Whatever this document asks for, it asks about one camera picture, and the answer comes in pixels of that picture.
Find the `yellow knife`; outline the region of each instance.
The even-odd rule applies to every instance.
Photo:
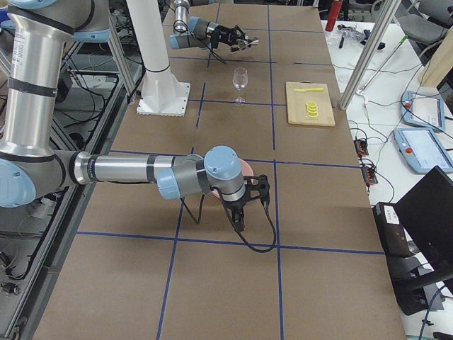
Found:
[[[314,87],[311,89],[294,89],[296,92],[322,92],[324,91],[323,87]]]

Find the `wine glass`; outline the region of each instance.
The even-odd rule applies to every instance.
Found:
[[[242,105],[246,102],[246,100],[240,96],[240,93],[242,89],[246,88],[247,83],[248,83],[247,70],[244,69],[243,67],[238,67],[237,69],[235,69],[233,75],[233,85],[239,91],[238,98],[236,98],[236,100],[234,101],[235,105]]]

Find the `black monitor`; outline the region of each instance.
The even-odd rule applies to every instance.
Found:
[[[434,268],[424,275],[394,281],[396,296],[440,281],[453,293],[453,181],[436,166],[394,209],[400,223]]]

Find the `red bottle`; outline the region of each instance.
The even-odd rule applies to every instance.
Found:
[[[341,5],[343,2],[341,0],[334,0],[332,3],[331,11],[328,14],[326,31],[332,32],[335,22],[337,21],[338,14],[341,10]]]

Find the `screen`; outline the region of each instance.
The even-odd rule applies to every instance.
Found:
[[[419,123],[440,126],[439,100],[412,94],[412,119]]]
[[[453,265],[453,181],[439,167],[426,174],[394,208],[434,269]],[[453,293],[453,279],[445,284]]]
[[[423,169],[432,169],[436,165],[444,169],[452,166],[440,151],[440,146],[432,138],[429,131],[404,130],[402,133]]]

